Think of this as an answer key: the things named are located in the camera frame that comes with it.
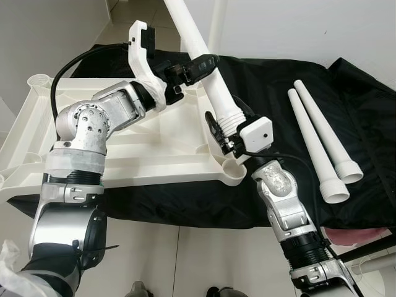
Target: white plastic tray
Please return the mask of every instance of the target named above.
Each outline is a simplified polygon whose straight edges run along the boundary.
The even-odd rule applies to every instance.
[[[61,79],[61,110],[124,79]],[[0,150],[0,203],[11,197],[39,194],[46,154],[55,141],[50,106],[51,79],[38,74]],[[224,157],[210,135],[204,114],[212,111],[203,88],[185,88],[183,100],[161,113],[114,133],[107,142],[103,184],[126,187],[146,184],[220,180],[238,185],[246,169]]]

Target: pink cloth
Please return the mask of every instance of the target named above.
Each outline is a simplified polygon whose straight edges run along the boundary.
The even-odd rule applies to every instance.
[[[330,241],[337,246],[351,246],[355,243],[364,243],[379,236],[387,228],[373,228],[360,230],[344,230],[344,229],[330,229],[324,228],[326,235]]]

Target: black cloth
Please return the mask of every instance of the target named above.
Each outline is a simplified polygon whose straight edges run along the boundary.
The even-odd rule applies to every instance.
[[[186,62],[186,53],[156,51],[154,66],[164,60]],[[364,178],[347,185],[351,197],[326,204],[315,180],[321,225],[331,228],[396,226],[395,91],[342,58],[329,69],[292,60],[237,59],[221,56],[218,66],[232,95],[273,121],[272,151],[289,153],[311,164],[287,91],[301,79],[319,108],[362,168]],[[73,77],[133,77],[127,53],[109,50],[82,61]],[[298,195],[313,217],[308,172],[283,160],[298,181]],[[10,203],[33,215],[38,196]],[[267,211],[249,175],[236,187],[220,181],[156,184],[105,190],[100,209],[113,218],[202,228],[268,226]]]

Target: plastic bag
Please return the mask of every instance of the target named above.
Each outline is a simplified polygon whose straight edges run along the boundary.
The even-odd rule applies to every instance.
[[[59,297],[42,278],[29,272],[14,272],[14,264],[19,256],[20,250],[16,244],[6,239],[0,253],[0,285],[23,297]]]

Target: white pole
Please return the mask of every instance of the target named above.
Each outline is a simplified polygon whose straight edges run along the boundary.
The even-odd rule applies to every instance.
[[[361,264],[352,265],[351,269],[354,274],[362,274],[394,265],[396,265],[396,252],[375,259],[370,259]]]
[[[291,89],[287,94],[308,148],[309,156],[314,164],[317,177],[321,183],[320,190],[323,199],[330,204],[346,201],[349,198],[348,189],[337,177],[296,90]]]
[[[202,38],[196,23],[183,0],[164,0],[173,22],[178,29],[181,41],[186,45],[191,59],[209,54],[208,47]],[[236,133],[236,127],[245,122],[246,118],[235,102],[224,83],[218,69],[202,79],[202,85],[216,113],[217,122],[226,137]]]
[[[340,139],[335,135],[329,122],[327,122],[303,82],[296,80],[294,86],[297,89],[297,92],[307,109],[309,117],[314,123],[327,151],[329,152],[331,159],[333,160],[335,171],[340,179],[345,184],[351,184],[361,180],[363,172],[359,165],[349,157],[349,154],[340,142]]]
[[[208,42],[208,48],[211,53],[218,54],[220,50],[220,40],[222,39],[223,35],[227,2],[228,0],[215,0]]]

